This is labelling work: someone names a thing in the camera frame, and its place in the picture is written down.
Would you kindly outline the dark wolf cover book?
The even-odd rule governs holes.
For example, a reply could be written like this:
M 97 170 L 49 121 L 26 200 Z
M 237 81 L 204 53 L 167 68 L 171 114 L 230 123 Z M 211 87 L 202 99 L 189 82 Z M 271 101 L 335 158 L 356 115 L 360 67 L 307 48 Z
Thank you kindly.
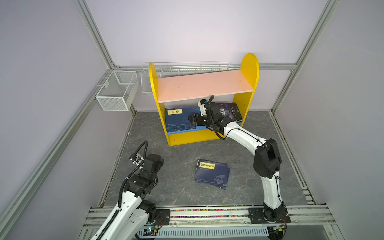
M 217 106 L 222 117 L 228 117 L 233 122 L 242 122 L 243 117 L 236 103 L 218 103 Z

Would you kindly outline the navy book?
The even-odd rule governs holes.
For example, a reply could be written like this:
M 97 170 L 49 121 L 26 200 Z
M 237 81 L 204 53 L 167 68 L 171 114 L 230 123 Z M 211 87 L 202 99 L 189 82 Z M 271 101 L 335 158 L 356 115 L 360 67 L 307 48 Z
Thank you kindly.
M 165 125 L 168 134 L 178 132 L 191 132 L 197 130 L 197 126 L 192 124 L 189 117 L 199 113 L 195 106 L 182 108 L 165 109 Z

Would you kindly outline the navy book lowest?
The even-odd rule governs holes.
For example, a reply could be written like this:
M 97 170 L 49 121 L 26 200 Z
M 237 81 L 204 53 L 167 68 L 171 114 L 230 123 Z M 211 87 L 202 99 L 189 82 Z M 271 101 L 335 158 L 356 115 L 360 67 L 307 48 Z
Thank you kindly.
M 195 183 L 209 184 L 226 190 L 231 169 L 227 164 L 198 159 Z

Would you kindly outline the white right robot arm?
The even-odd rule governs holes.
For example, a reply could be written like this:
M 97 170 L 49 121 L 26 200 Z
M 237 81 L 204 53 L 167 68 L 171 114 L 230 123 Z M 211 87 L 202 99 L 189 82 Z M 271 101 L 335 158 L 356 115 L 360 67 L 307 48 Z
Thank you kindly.
M 222 115 L 218 104 L 202 99 L 198 102 L 199 114 L 193 114 L 189 121 L 198 126 L 205 126 L 216 136 L 225 140 L 230 138 L 254 155 L 253 168 L 261 177 L 264 202 L 263 218 L 269 223 L 282 220 L 284 224 L 290 222 L 290 217 L 280 191 L 281 154 L 274 139 L 264 139 L 245 130 L 238 123 Z

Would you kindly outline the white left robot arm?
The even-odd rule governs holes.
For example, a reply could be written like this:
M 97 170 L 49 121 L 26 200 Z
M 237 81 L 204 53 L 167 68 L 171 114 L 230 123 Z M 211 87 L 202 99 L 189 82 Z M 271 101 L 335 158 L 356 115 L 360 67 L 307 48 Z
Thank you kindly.
M 147 154 L 149 141 L 143 141 L 130 160 L 137 166 L 121 184 L 118 202 L 92 240 L 139 240 L 138 232 L 156 221 L 156 204 L 145 197 L 159 182 L 158 171 L 164 159 Z

